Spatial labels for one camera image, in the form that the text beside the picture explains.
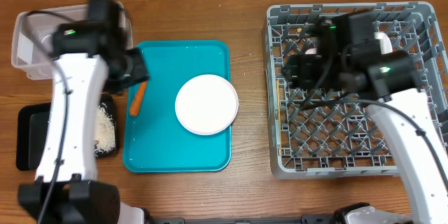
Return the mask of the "pink bowl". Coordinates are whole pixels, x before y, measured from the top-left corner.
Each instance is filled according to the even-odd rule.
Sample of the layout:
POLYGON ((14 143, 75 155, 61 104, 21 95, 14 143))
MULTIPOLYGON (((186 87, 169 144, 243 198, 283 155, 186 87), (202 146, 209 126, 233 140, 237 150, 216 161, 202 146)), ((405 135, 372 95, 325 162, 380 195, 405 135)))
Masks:
POLYGON ((315 55, 316 53, 317 53, 317 49, 316 48, 309 48, 305 52, 306 55, 315 55))

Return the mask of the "orange carrot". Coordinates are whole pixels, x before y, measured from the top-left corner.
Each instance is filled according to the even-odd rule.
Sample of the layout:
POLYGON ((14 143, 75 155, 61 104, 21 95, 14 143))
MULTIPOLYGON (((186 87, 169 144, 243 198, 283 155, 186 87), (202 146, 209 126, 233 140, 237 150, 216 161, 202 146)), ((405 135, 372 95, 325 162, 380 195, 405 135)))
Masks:
POLYGON ((132 103, 130 104, 129 115, 132 117, 137 117, 140 112, 141 104, 142 104, 142 101, 143 101, 143 98, 145 95, 147 83, 148 82, 145 81, 139 85, 139 88, 135 93, 132 103))

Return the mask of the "teal serving tray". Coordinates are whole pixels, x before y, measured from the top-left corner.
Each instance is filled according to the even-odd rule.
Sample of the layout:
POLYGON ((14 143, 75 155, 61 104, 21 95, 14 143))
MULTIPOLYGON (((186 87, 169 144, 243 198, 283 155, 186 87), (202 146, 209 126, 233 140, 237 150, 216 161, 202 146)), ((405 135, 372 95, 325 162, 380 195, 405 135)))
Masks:
POLYGON ((230 52, 218 40, 144 41, 138 46, 149 80, 138 116, 127 115, 122 160, 134 173, 217 172, 232 154, 232 128, 209 136, 185 129, 175 100, 191 78, 230 80, 230 52))

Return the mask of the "white round plate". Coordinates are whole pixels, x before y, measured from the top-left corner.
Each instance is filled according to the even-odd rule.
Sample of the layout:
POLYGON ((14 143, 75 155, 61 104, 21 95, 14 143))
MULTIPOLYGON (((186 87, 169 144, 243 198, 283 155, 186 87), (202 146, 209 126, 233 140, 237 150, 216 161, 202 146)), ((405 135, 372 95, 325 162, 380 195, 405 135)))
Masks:
POLYGON ((230 81, 213 74, 187 81, 175 99, 180 124, 193 134, 209 136, 226 130, 239 110, 237 91, 230 81))

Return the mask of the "white bowl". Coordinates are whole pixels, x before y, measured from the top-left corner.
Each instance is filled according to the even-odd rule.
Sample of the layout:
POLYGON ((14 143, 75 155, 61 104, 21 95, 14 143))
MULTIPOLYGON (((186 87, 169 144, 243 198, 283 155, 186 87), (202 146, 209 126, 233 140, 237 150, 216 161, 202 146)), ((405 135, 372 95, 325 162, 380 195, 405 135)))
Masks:
POLYGON ((374 37, 379 40, 381 53, 383 55, 389 54, 393 52, 393 46, 391 44, 390 38, 387 36, 386 33, 382 31, 378 31, 374 33, 374 37))

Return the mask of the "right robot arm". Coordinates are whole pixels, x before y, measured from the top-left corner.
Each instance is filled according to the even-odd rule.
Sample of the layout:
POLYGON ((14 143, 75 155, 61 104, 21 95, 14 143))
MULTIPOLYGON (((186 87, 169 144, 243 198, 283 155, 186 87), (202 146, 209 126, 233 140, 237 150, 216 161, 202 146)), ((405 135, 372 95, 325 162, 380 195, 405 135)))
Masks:
POLYGON ((320 17, 311 29, 314 53, 289 57, 283 76, 292 88, 357 94, 387 142, 407 191, 411 214, 357 203, 334 212, 333 223, 446 223, 447 154, 435 129, 414 61, 383 46, 372 13, 320 17))

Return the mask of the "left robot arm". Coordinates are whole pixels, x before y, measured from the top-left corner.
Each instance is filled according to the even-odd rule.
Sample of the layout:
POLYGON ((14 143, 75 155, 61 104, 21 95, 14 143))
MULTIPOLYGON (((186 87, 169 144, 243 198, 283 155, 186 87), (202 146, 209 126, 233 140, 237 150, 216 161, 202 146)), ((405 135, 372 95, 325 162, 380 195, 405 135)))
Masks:
POLYGON ((98 181, 94 151, 97 107, 104 92, 147 81, 141 51, 126 46, 123 7, 89 0, 83 20, 63 17, 52 35, 48 131, 33 183, 18 188, 20 206, 37 223, 151 223, 144 208, 120 199, 116 186, 98 181))

